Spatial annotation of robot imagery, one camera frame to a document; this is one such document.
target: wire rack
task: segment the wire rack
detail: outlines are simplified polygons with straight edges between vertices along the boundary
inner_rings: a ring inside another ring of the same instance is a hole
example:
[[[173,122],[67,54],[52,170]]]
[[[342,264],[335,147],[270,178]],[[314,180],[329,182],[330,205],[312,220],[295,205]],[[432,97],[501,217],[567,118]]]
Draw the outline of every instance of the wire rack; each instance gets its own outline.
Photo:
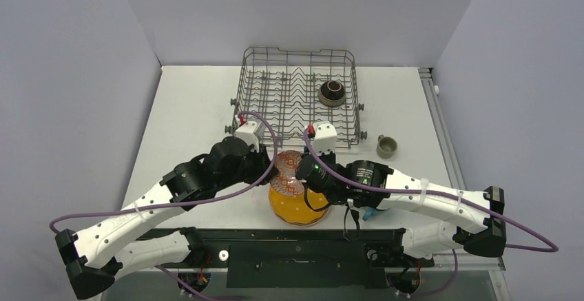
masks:
[[[321,84],[339,81],[346,102],[339,107],[323,105],[317,96]],[[290,51],[251,47],[243,55],[233,122],[225,127],[233,133],[235,116],[242,110],[260,113],[278,134],[278,146],[304,146],[302,132],[308,124],[330,121],[337,130],[337,147],[351,148],[366,139],[361,130],[355,58],[348,50]],[[265,144],[271,144],[266,131]]]

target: gray cup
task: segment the gray cup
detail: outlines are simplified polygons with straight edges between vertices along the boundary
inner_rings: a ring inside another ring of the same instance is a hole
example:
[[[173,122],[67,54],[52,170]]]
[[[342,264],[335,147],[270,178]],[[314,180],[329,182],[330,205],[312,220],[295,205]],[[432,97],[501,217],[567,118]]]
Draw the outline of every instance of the gray cup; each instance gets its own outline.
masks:
[[[377,155],[380,158],[390,158],[397,151],[397,141],[383,134],[377,137]]]

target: white table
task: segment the white table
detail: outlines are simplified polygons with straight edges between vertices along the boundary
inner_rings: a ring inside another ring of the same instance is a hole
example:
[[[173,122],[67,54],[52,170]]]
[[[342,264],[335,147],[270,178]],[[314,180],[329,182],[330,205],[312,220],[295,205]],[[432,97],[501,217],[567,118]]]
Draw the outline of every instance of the white table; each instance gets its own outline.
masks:
[[[208,153],[231,124],[240,67],[165,66],[140,145],[124,206],[134,202],[175,165]],[[362,130],[369,138],[337,151],[337,161],[357,159],[386,163],[405,174],[450,185],[436,129],[417,68],[357,68]],[[392,136],[399,149],[389,160],[375,153],[377,136]],[[239,190],[234,185],[220,194]],[[344,208],[335,206],[308,229],[342,229]],[[362,229],[418,227],[433,218],[392,209],[362,222]],[[201,205],[159,227],[214,229],[298,229],[277,218],[268,201],[268,186],[238,197]]]

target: white wall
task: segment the white wall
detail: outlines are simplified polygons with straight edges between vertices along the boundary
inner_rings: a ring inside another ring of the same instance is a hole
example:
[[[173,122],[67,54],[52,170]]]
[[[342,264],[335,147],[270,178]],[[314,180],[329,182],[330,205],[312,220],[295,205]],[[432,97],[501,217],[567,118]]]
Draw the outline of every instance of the white wall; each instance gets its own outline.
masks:
[[[159,74],[126,0],[0,0],[0,299],[75,300],[48,222],[119,208]]]
[[[467,187],[504,188],[506,214],[560,248],[505,252],[514,300],[584,291],[583,30],[584,0],[472,0],[434,70]]]
[[[250,45],[433,66],[470,0],[128,0],[164,64],[239,65]]]

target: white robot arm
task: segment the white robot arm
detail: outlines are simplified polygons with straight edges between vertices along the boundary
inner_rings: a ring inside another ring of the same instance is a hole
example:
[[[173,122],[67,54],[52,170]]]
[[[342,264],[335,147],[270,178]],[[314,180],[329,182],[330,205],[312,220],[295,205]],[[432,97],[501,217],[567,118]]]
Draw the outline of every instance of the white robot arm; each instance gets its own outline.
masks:
[[[126,214],[109,217],[80,231],[58,232],[57,247],[77,298],[91,298],[131,272],[188,260],[202,246],[194,228],[183,228],[162,238],[135,240],[165,220],[193,208],[165,205],[208,200],[236,183],[257,181],[270,167],[265,146],[259,142],[264,128],[258,121],[247,121],[234,136],[216,143],[208,154],[177,165],[148,192],[123,208]],[[260,184],[268,183],[277,172],[272,168]]]
[[[485,257],[501,256],[505,247],[505,223],[489,214],[461,203],[464,198],[480,207],[503,213],[503,190],[489,187],[485,191],[462,191],[413,178],[380,163],[357,160],[345,167],[336,164],[335,127],[323,122],[313,127],[313,149],[330,168],[359,184],[384,189],[421,189],[421,194],[371,192],[347,185],[330,175],[315,160],[306,155],[296,171],[314,192],[323,193],[334,205],[349,204],[377,210],[403,209],[440,220],[432,225],[407,229],[402,246],[406,255],[431,258],[433,253],[464,248],[469,253]],[[426,190],[451,194],[457,200],[426,194]]]

